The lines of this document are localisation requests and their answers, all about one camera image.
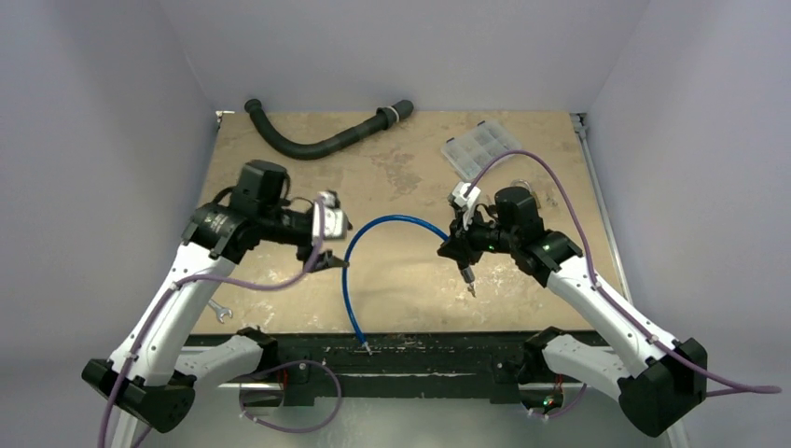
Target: metal wrench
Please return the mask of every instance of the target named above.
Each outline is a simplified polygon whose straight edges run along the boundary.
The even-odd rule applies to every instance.
[[[217,320],[221,324],[225,323],[223,322],[223,318],[225,318],[225,316],[233,318],[233,310],[231,310],[230,308],[226,308],[211,299],[209,299],[209,308],[214,310],[214,312],[217,314]]]

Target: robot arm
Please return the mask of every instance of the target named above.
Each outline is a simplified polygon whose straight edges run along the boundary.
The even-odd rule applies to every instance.
[[[486,206],[493,219],[478,210],[480,192],[460,183],[449,200],[455,211],[450,238],[437,251],[456,261],[462,277],[474,290],[472,266],[484,252],[509,254],[517,267],[542,287],[571,304],[608,342],[614,353],[594,349],[557,329],[546,329],[528,341],[530,371],[549,369],[590,384],[620,404],[630,421],[645,434],[657,437],[705,399],[705,378],[681,365],[653,344],[660,341],[705,368],[705,349],[694,339],[680,343],[640,314],[603,278],[598,282],[626,313],[650,326],[648,340],[624,315],[602,297],[589,279],[582,251],[566,235],[544,228],[535,198],[528,189],[509,187]]]
[[[320,193],[323,207],[314,206],[307,212],[286,208],[289,201],[283,191],[289,183],[282,166],[248,162],[237,185],[230,189],[228,205],[221,205],[222,198],[218,198],[192,215],[167,277],[129,336],[109,358],[92,359],[86,365],[83,380],[104,397],[110,398],[114,385],[120,383],[115,404],[125,412],[122,422],[140,420],[167,432],[187,415],[197,387],[214,387],[279,364],[276,342],[255,329],[243,329],[200,355],[179,355],[219,286],[206,280],[228,277],[243,255],[261,241],[294,245],[297,259],[307,263],[320,232],[325,240],[338,240],[351,229],[332,191]],[[325,224],[323,231],[320,222]],[[318,255],[312,272],[344,265],[332,251]],[[194,275],[201,279],[177,283]],[[165,293],[171,296],[160,303]],[[153,314],[156,317],[144,331]],[[132,355],[136,344],[139,349]],[[124,370],[129,358],[131,366]],[[116,443],[122,440],[120,444],[128,446],[133,428],[134,424],[120,427]]]

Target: black corrugated hose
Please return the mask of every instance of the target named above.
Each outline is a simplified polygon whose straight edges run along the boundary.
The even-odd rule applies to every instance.
[[[415,106],[411,101],[401,100],[394,105],[376,109],[376,115],[370,119],[341,131],[326,140],[311,144],[301,144],[292,142],[274,129],[274,126],[267,119],[267,114],[264,112],[259,100],[254,98],[244,104],[244,111],[250,114],[250,120],[253,121],[256,130],[264,137],[264,140],[277,152],[301,161],[322,159],[333,152],[340,151],[349,145],[359,142],[369,135],[390,129],[400,120],[412,115],[414,108]]]

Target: wooden table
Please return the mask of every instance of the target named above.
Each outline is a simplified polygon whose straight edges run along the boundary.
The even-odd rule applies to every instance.
[[[271,114],[272,124],[294,141],[329,137],[370,117],[365,113]],[[271,149],[246,114],[227,114],[203,187],[201,203],[235,184],[242,165],[253,159],[285,166],[292,195],[313,198],[322,189],[340,195],[359,229],[371,219],[406,214],[447,231],[452,210],[447,196],[459,181],[439,152],[446,140],[484,119],[496,119],[525,149],[537,153],[563,182],[590,239],[597,270],[620,290],[590,176],[571,120],[562,112],[416,112],[389,131],[320,161],[294,161]],[[493,168],[479,186],[494,193],[514,179],[528,180],[539,195],[545,225],[579,243],[562,197],[534,161],[517,156]],[[484,254],[475,266],[478,296],[465,289],[455,263],[436,255],[439,239],[407,223],[384,223],[356,246],[349,271],[356,317],[363,331],[484,331],[589,329],[568,304],[520,273],[507,255]],[[343,256],[345,242],[329,248]],[[263,243],[248,253],[233,275],[258,283],[281,282],[301,268],[295,248]],[[230,333],[259,325],[270,333],[349,332],[340,294],[340,270],[310,275],[295,287],[260,293],[223,285],[215,300],[233,310],[221,325],[206,310],[193,332]]]

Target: blue hose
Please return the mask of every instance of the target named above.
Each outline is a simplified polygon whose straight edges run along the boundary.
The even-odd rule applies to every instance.
[[[411,222],[412,224],[417,224],[424,229],[430,230],[434,235],[442,238],[442,241],[448,239],[448,235],[445,234],[444,231],[441,231],[437,228],[434,224],[430,222],[423,221],[418,217],[410,217],[407,215],[387,215],[384,217],[377,217],[376,219],[370,221],[368,224],[363,226],[357,234],[352,238],[352,241],[349,243],[349,247],[346,248],[346,255],[343,256],[343,260],[347,263],[350,261],[352,257],[352,250],[354,246],[357,245],[357,240],[360,239],[361,236],[366,234],[367,231],[370,229],[382,224],[383,222],[389,221],[401,221],[401,222]],[[366,335],[363,334],[363,330],[360,329],[360,326],[357,324],[357,319],[354,317],[354,311],[352,311],[352,300],[349,297],[349,268],[343,268],[340,274],[340,287],[343,292],[343,302],[346,304],[346,313],[349,315],[349,320],[352,322],[352,327],[354,328],[354,334],[357,335],[357,340],[360,341],[361,344],[370,352],[368,348],[368,342],[366,341]]]

